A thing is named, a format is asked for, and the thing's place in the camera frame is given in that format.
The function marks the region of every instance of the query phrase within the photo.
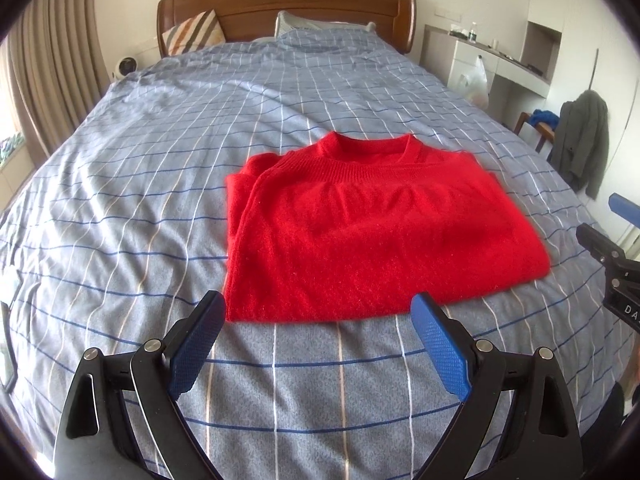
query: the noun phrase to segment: desk drawer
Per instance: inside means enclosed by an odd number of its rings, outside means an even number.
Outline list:
[[[487,70],[488,72],[495,73],[498,67],[497,56],[494,56],[494,54],[491,54],[471,44],[464,43],[463,41],[459,41],[456,44],[456,51],[453,57],[458,61],[463,61],[465,63],[469,63],[470,65],[475,65],[476,57],[478,56],[482,56],[482,62],[484,62],[484,69]]]
[[[462,61],[454,60],[451,64],[451,71],[449,72],[449,80],[447,81],[447,86],[451,89],[454,89],[458,86],[458,82],[460,81],[460,76],[464,74],[470,73],[472,70],[476,68],[476,62],[474,64],[464,63]],[[491,85],[494,83],[494,73],[490,72],[485,68],[486,72],[486,85],[487,89],[491,91]]]

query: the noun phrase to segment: small fan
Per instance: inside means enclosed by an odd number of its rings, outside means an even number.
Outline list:
[[[127,74],[135,72],[138,69],[138,62],[134,57],[123,57],[116,64],[116,68],[111,73],[114,80],[120,81],[124,79]]]

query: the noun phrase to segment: wooden headboard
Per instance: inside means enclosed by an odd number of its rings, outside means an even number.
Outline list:
[[[376,33],[398,52],[411,50],[415,32],[415,0],[160,0],[158,48],[167,56],[162,33],[188,18],[214,9],[227,41],[273,36],[276,15],[331,22],[376,23]]]

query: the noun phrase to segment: wooden chair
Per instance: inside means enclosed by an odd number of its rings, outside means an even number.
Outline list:
[[[529,119],[531,117],[531,114],[527,114],[526,112],[523,112],[520,114],[520,117],[518,118],[518,122],[516,123],[516,127],[513,129],[513,133],[516,135],[520,135],[520,130],[522,129],[522,125],[524,124],[524,122]],[[540,153],[540,150],[542,149],[542,146],[545,145],[545,141],[548,140],[549,142],[551,142],[552,144],[554,143],[554,139],[556,138],[554,131],[551,129],[551,126],[549,126],[546,123],[538,123],[536,124],[536,126],[534,126],[534,128],[536,129],[536,131],[540,134],[540,141],[538,142],[538,145],[536,146],[536,151],[538,153]]]

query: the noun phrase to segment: bottle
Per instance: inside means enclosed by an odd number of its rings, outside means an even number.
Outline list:
[[[478,36],[478,35],[476,34],[476,26],[477,26],[477,25],[478,25],[478,24],[477,24],[476,22],[471,22],[471,30],[469,30],[469,37],[468,37],[468,38],[469,38],[469,41],[470,41],[471,43],[475,43],[475,42],[476,42],[476,37]]]

